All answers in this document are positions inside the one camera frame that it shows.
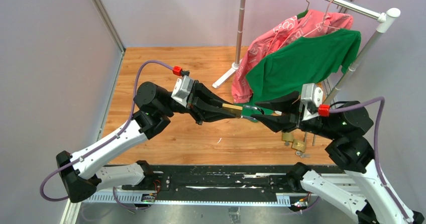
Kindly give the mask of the large brass padlock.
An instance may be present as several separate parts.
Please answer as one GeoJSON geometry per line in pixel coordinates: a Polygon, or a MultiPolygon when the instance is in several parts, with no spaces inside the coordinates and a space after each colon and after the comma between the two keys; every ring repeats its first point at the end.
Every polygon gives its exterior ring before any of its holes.
{"type": "Polygon", "coordinates": [[[260,114],[264,115],[265,112],[256,106],[251,106],[251,105],[234,105],[234,104],[227,104],[227,103],[223,103],[222,104],[222,109],[229,111],[230,113],[234,114],[236,116],[236,118],[240,118],[240,119],[246,119],[246,120],[250,120],[250,121],[256,121],[255,118],[251,117],[251,116],[245,116],[242,114],[243,110],[247,108],[247,109],[251,109],[251,110],[256,110],[258,112],[260,112],[260,114]]]}

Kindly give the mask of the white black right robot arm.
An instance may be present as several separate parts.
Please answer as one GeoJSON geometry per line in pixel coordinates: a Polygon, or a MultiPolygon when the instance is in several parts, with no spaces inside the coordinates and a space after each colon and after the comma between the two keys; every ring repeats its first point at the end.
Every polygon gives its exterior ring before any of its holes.
{"type": "Polygon", "coordinates": [[[362,194],[357,196],[336,186],[300,162],[286,174],[292,192],[313,193],[356,223],[425,223],[425,216],[408,208],[384,176],[378,143],[370,144],[364,137],[371,128],[379,127],[379,121],[371,120],[366,110],[375,102],[384,106],[384,98],[377,97],[366,102],[342,101],[334,108],[294,91],[257,102],[259,107],[280,111],[280,116],[260,114],[254,118],[275,133],[299,129],[329,139],[329,158],[355,181],[362,194]]]}

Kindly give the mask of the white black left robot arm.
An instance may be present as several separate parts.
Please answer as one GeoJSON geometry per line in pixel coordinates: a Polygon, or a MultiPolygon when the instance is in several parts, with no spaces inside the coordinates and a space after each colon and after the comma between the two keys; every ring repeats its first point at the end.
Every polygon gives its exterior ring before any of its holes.
{"type": "Polygon", "coordinates": [[[152,82],[142,83],[133,98],[137,111],[114,132],[80,151],[62,151],[56,155],[59,175],[72,203],[82,202],[97,191],[120,185],[136,185],[149,190],[154,184],[153,171],[146,161],[108,167],[106,164],[137,144],[160,134],[175,113],[189,114],[198,125],[234,119],[224,109],[227,101],[197,80],[190,80],[183,97],[180,89],[168,91],[152,82]]]}

